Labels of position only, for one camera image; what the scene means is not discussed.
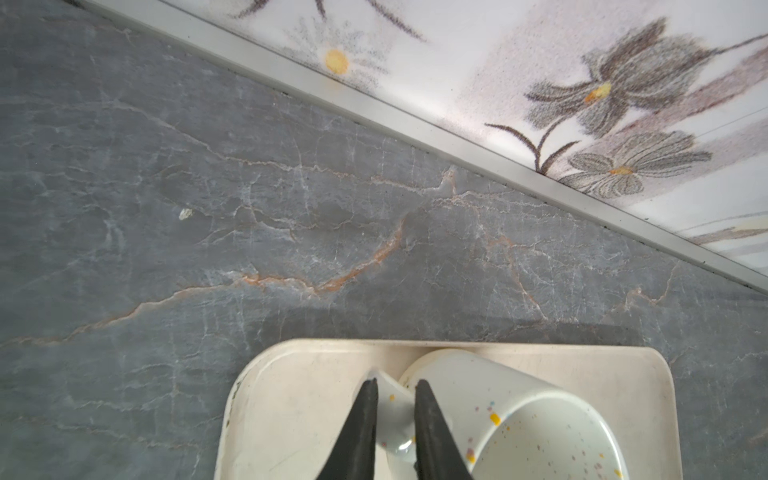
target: backsplash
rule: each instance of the backsplash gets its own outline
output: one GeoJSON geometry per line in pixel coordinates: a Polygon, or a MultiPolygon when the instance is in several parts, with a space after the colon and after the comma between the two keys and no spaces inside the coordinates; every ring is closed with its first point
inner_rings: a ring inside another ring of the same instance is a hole
{"type": "Polygon", "coordinates": [[[768,3],[170,0],[768,274],[768,3]]]}

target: tray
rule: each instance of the tray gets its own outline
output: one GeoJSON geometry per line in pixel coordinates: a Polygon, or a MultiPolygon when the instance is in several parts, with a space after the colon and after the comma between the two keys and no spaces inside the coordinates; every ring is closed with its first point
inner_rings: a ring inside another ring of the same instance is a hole
{"type": "MultiPolygon", "coordinates": [[[[628,346],[295,339],[262,352],[238,376],[224,412],[215,480],[314,480],[362,376],[394,378],[420,356],[466,349],[591,403],[611,426],[632,480],[682,480],[674,385],[656,350],[628,346]]],[[[376,480],[391,480],[376,447],[376,480]]]]}

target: orange flower center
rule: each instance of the orange flower center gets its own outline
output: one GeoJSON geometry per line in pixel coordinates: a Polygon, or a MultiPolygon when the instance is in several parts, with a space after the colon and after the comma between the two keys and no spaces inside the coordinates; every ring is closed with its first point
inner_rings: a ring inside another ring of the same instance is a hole
{"type": "Polygon", "coordinates": [[[590,104],[593,101],[601,100],[602,98],[606,98],[608,94],[611,93],[611,83],[609,81],[606,81],[599,87],[595,88],[593,91],[589,92],[589,95],[584,97],[584,103],[590,104]]]}
{"type": "Polygon", "coordinates": [[[626,165],[621,165],[608,172],[611,175],[632,175],[634,172],[626,165]]]}
{"type": "Polygon", "coordinates": [[[326,53],[326,67],[337,75],[343,75],[349,69],[349,59],[344,52],[334,48],[326,53]]]}

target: mug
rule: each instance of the mug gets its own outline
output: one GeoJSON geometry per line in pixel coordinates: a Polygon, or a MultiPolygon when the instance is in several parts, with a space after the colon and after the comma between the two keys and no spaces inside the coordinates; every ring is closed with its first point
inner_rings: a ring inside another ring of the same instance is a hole
{"type": "Polygon", "coordinates": [[[416,479],[415,386],[432,387],[475,480],[627,480],[611,429],[584,400],[543,380],[458,349],[416,360],[400,382],[379,370],[376,441],[397,480],[416,479]]]}

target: flower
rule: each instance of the flower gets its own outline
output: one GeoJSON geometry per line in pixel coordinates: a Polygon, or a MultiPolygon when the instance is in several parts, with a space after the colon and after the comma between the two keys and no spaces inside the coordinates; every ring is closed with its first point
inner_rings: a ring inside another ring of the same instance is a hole
{"type": "Polygon", "coordinates": [[[694,162],[708,161],[706,151],[685,151],[694,145],[694,136],[681,131],[652,132],[629,137],[608,157],[579,153],[568,163],[581,170],[560,182],[600,198],[616,198],[643,191],[641,177],[675,177],[690,170],[694,162]]]}
{"type": "Polygon", "coordinates": [[[284,48],[285,55],[358,90],[371,91],[377,76],[388,73],[382,66],[384,54],[370,44],[365,32],[353,31],[349,22],[337,28],[331,18],[313,18],[308,27],[301,18],[295,30],[285,33],[297,46],[284,48]]]}
{"type": "Polygon", "coordinates": [[[665,19],[631,30],[608,51],[600,49],[582,60],[590,80],[570,87],[549,81],[534,84],[525,96],[538,104],[528,121],[544,128],[558,118],[578,114],[584,133],[602,137],[629,107],[659,110],[679,99],[701,69],[717,53],[678,35],[662,38],[665,19]]]}

